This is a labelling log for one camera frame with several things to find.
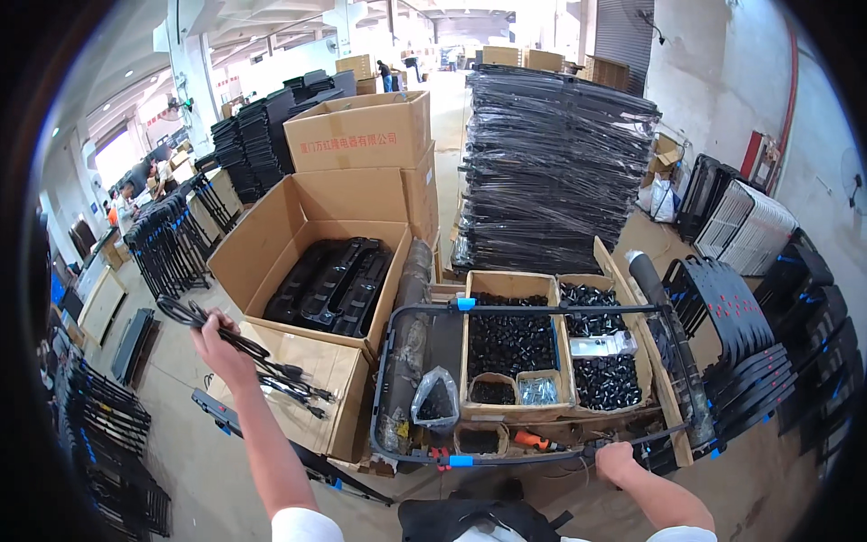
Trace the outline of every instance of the person's right hand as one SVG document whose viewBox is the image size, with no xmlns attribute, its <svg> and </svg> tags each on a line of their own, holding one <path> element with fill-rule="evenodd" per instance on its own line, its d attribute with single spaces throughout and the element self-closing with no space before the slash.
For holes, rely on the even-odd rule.
<svg viewBox="0 0 867 542">
<path fill-rule="evenodd" d="M 190 328 L 192 342 L 196 345 L 196 351 L 202 356 L 202 360 L 223 379 L 233 394 L 250 387 L 258 389 L 259 380 L 253 358 L 236 350 L 221 339 L 218 333 L 220 327 L 224 327 L 239 334 L 241 330 L 238 325 L 220 309 L 210 309 L 205 312 L 208 314 L 208 321 L 202 329 Z"/>
<path fill-rule="evenodd" d="M 602 480 L 622 486 L 636 469 L 643 470 L 632 457 L 632 445 L 628 442 L 612 442 L 596 452 L 596 473 Z"/>
</svg>

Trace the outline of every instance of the window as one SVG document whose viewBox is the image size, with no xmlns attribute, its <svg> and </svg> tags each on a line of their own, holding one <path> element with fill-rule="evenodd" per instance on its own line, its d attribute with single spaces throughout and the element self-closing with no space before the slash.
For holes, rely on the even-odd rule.
<svg viewBox="0 0 867 542">
<path fill-rule="evenodd" d="M 95 156 L 96 169 L 102 177 L 102 187 L 108 190 L 139 161 L 133 150 L 129 132 L 121 132 Z"/>
</svg>

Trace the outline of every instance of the red pipe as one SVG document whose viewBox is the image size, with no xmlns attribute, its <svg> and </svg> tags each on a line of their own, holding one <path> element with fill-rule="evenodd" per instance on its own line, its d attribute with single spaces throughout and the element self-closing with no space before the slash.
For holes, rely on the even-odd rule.
<svg viewBox="0 0 867 542">
<path fill-rule="evenodd" d="M 786 19 L 786 27 L 789 29 L 789 39 L 792 42 L 792 81 L 789 83 L 789 105 L 786 108 L 786 119 L 783 121 L 783 131 L 779 137 L 779 159 L 782 164 L 783 158 L 786 156 L 786 147 L 789 144 L 789 133 L 792 131 L 792 118 L 795 115 L 795 97 L 798 95 L 798 36 L 795 34 L 795 29 L 792 22 Z M 770 194 L 773 187 L 777 184 L 779 171 L 773 176 L 771 184 L 768 186 L 766 193 Z"/>
</svg>

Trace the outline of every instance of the blue plastic clip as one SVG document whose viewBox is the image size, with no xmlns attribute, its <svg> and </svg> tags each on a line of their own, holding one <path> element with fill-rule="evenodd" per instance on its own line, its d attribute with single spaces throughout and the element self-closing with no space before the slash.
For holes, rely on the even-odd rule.
<svg viewBox="0 0 867 542">
<path fill-rule="evenodd" d="M 470 310 L 476 306 L 475 297 L 458 297 L 458 310 Z"/>
<path fill-rule="evenodd" d="M 449 455 L 448 465 L 450 467 L 472 467 L 473 457 L 471 455 Z"/>
</svg>

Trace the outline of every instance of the factory floor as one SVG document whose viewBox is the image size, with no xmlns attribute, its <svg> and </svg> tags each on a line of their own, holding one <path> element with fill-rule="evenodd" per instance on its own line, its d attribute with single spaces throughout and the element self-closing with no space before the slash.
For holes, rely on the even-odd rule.
<svg viewBox="0 0 867 542">
<path fill-rule="evenodd" d="M 461 74 L 433 74 L 426 86 L 432 91 L 441 241 L 443 257 L 447 258 L 460 183 L 456 167 L 469 103 Z M 618 264 L 625 265 L 623 253 L 631 248 L 648 253 L 659 272 L 671 258 L 688 253 L 676 235 L 640 213 L 629 219 L 623 231 L 614 253 Z M 140 307 L 156 307 L 135 264 L 125 264 L 119 276 L 129 295 L 102 349 L 87 349 L 88 360 L 105 373 L 121 339 L 123 323 Z M 241 316 L 219 284 L 210 290 L 193 291 L 187 298 L 204 307 L 217 306 L 235 319 Z M 271 539 L 244 443 L 218 430 L 212 418 L 190 400 L 194 388 L 204 387 L 203 377 L 210 371 L 196 355 L 188 330 L 160 314 L 157 318 L 162 322 L 160 332 L 137 389 L 153 417 L 146 464 L 173 500 L 172 539 Z M 699 364 L 712 362 L 719 351 L 713 333 L 700 333 L 691 346 Z M 776 419 L 756 425 L 731 442 L 719 458 L 703 458 L 671 476 L 705 502 L 714 515 L 720 540 L 783 539 L 817 491 L 821 473 L 814 467 L 814 456 L 798 456 L 797 432 L 778 438 L 777 431 Z M 355 476 L 396 500 L 438 499 L 462 481 L 483 487 L 517 476 L 524 482 L 526 500 L 549 519 L 564 510 L 574 514 L 575 518 L 560 529 L 564 536 L 598 542 L 645 540 L 653 529 L 638 507 L 625 493 L 597 480 L 592 469 L 587 473 L 581 468 L 580 462 L 563 461 L 511 470 L 438 473 L 422 468 L 393 480 Z M 386 508 L 320 484 L 314 484 L 314 492 L 322 512 L 343 529 L 347 541 L 401 539 L 396 506 Z"/>
</svg>

